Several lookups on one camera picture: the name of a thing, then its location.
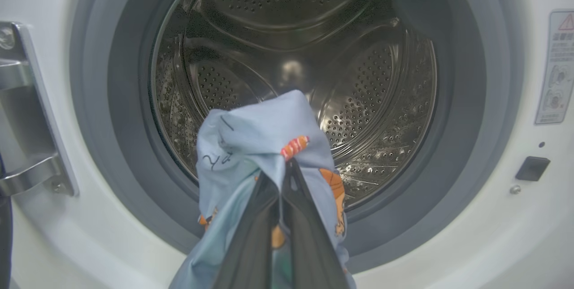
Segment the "front-loading washing machine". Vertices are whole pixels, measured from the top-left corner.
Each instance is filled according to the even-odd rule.
[[[573,15],[572,0],[3,0],[12,285],[167,287],[203,235],[201,122],[299,89],[344,181],[359,288],[564,287]]]

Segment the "stainless steel drum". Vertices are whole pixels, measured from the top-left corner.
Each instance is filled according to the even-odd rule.
[[[167,148],[195,178],[209,110],[303,91],[351,208],[415,155],[436,73],[431,41],[400,21],[392,0],[178,0],[158,34],[150,93]]]

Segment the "sticker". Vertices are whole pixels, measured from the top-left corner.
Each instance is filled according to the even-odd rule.
[[[574,85],[574,11],[550,15],[550,42],[536,124],[564,121]]]

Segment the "red triangle symbol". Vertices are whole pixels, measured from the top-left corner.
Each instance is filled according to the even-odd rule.
[[[566,17],[566,20],[564,20],[558,30],[574,30],[574,18],[572,18],[571,13]]]

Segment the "blue garment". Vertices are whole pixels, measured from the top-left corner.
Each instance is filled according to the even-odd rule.
[[[339,216],[334,193],[319,171],[320,168],[336,171],[330,145],[305,95],[291,91],[232,111],[209,112],[197,136],[196,165],[199,209],[209,221],[209,228],[181,265],[170,289],[202,289],[213,285],[256,177],[263,171],[280,190],[285,175],[281,149],[299,136],[307,136],[309,143],[295,158],[344,268],[348,254],[341,245],[344,232],[335,231]],[[285,275],[283,268],[289,262],[288,252],[288,244],[274,252],[276,288],[289,287],[289,275]],[[350,287],[354,288],[351,275],[346,274]]]

